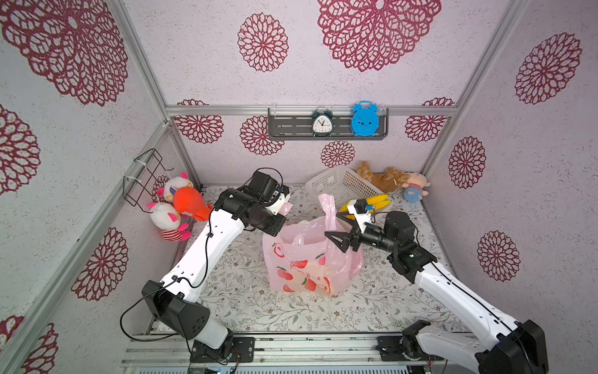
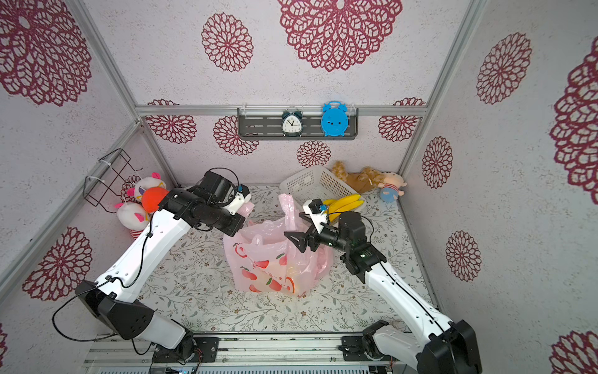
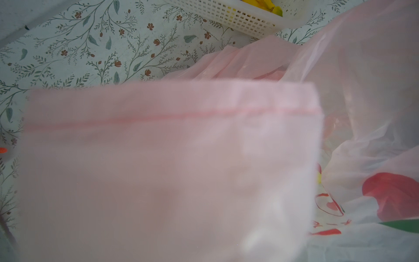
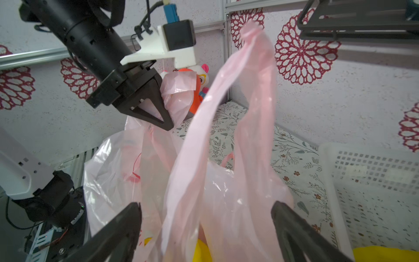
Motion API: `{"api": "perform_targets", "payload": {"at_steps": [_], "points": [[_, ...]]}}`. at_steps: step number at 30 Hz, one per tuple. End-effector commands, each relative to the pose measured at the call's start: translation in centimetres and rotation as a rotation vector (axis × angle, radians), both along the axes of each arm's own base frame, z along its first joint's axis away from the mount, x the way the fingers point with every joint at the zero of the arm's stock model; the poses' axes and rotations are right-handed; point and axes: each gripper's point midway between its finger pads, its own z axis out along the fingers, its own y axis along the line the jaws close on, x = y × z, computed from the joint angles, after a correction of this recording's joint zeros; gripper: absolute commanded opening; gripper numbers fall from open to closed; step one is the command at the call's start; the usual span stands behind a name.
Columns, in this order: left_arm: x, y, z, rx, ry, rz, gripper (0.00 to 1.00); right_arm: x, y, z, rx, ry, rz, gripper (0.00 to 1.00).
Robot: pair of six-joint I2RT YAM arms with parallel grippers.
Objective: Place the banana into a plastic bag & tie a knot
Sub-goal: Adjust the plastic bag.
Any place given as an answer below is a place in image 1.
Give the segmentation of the pink plastic bag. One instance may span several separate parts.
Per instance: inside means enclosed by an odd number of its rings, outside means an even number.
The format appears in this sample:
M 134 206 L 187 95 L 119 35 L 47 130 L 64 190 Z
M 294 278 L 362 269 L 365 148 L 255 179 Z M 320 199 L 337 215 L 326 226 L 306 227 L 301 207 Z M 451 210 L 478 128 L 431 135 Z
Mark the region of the pink plastic bag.
M 335 296 L 360 274 L 363 250 L 342 252 L 325 236 L 328 231 L 349 231 L 336 217 L 335 198 L 324 193 L 319 203 L 323 216 L 285 225 L 274 237 L 263 235 L 263 256 L 273 291 Z

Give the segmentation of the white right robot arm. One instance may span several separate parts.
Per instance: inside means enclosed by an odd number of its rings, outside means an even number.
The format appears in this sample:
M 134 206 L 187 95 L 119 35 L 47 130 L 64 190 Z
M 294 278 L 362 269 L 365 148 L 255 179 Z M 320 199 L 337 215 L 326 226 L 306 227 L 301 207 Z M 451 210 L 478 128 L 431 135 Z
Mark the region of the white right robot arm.
M 419 319 L 403 330 L 397 348 L 378 347 L 382 357 L 391 353 L 411 361 L 440 357 L 474 373 L 549 371 L 545 333 L 540 326 L 530 319 L 518 321 L 454 277 L 419 243 L 419 230 L 407 213 L 390 211 L 383 226 L 374 223 L 374 215 L 365 200 L 353 200 L 346 211 L 336 215 L 351 229 L 328 231 L 325 236 L 342 252 L 357 251 L 360 246 L 387 252 L 395 272 L 442 303 L 473 334 L 467 338 Z

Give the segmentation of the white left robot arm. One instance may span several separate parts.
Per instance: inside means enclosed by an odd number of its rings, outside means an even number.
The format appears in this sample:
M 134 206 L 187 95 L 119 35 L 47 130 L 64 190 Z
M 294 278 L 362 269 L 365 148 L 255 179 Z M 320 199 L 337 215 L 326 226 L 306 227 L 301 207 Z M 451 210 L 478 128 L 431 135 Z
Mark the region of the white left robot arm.
M 160 281 L 146 282 L 142 295 L 149 311 L 174 333 L 205 348 L 214 358 L 229 358 L 233 332 L 199 303 L 206 279 L 232 242 L 246 229 L 272 237 L 286 222 L 290 190 L 283 177 L 258 168 L 238 188 L 224 190 L 204 219 L 206 225 L 179 262 Z

